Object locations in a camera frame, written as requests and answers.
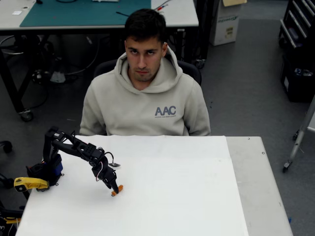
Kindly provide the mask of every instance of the aac logo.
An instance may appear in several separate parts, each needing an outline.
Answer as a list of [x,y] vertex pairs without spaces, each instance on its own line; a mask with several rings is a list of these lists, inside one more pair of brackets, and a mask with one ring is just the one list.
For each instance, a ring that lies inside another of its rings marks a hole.
[[164,110],[162,112],[161,108],[160,107],[157,107],[157,111],[156,111],[156,116],[160,114],[161,116],[164,116],[164,115],[175,115],[176,114],[176,107],[175,106],[170,106],[169,108],[168,107],[164,107]]

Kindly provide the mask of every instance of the office chair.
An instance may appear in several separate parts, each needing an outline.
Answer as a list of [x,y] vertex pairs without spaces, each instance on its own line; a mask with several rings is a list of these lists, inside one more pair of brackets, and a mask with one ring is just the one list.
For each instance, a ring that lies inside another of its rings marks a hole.
[[[0,147],[1,146],[3,146],[3,150],[5,153],[9,153],[12,151],[12,144],[9,141],[0,142]],[[2,182],[6,188],[12,188],[13,181],[13,179],[6,178],[4,175],[0,174],[0,182]]]
[[[116,66],[116,63],[117,63],[117,60],[110,60],[110,61],[106,61],[106,62],[103,62],[100,65],[98,65],[94,71],[94,78],[101,75],[101,74],[105,74],[105,73],[113,70]],[[197,67],[195,67],[194,65],[189,64],[187,62],[181,61],[181,60],[178,60],[177,63],[179,65],[179,67],[183,69],[183,72],[185,74],[190,75],[194,80],[196,80],[196,82],[199,85],[201,85],[202,77],[201,77],[201,73],[197,69]]]

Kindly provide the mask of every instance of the hoodie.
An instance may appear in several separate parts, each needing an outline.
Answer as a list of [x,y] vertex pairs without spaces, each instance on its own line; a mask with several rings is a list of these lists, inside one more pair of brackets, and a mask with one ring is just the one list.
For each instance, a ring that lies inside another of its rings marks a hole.
[[115,69],[93,79],[84,99],[83,135],[210,135],[208,110],[199,84],[178,66],[168,47],[154,80],[133,87],[126,53]]

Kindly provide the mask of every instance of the man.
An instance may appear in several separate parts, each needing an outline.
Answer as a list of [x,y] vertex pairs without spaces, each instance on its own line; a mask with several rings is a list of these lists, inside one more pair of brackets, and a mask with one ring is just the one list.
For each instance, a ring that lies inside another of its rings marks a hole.
[[165,28],[164,17],[154,10],[130,15],[126,53],[87,91],[81,134],[210,135],[201,87],[178,66]]

